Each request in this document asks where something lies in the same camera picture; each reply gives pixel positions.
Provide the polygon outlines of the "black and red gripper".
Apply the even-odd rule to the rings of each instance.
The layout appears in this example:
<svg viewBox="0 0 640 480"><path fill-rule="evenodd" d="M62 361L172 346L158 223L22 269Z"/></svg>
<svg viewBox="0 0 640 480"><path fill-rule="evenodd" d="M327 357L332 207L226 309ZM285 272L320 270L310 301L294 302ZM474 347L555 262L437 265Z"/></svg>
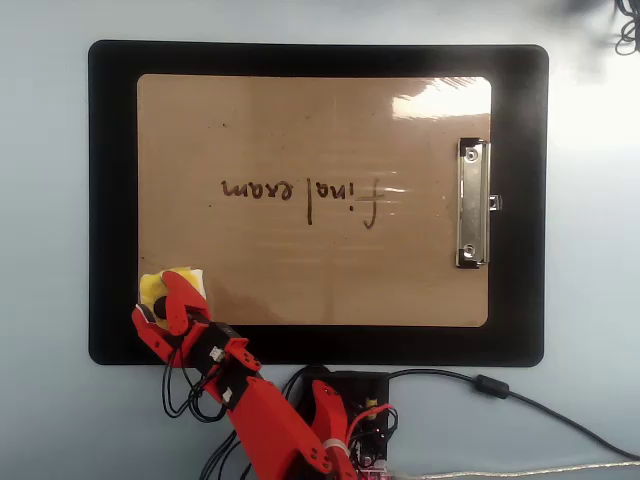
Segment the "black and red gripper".
<svg viewBox="0 0 640 480"><path fill-rule="evenodd" d="M181 344L177 364L195 369L206 388L243 388L251 378L263 379L261 363L248 351L249 341L229 325L196 322L190 328L190 314L211 319L201 269L163 271L159 285L160 291L153 294L152 312L168 330L151 321L148 307L136 304L132 312L139 338L156 356L168 360ZM183 340L173 336L184 334Z"/></svg>

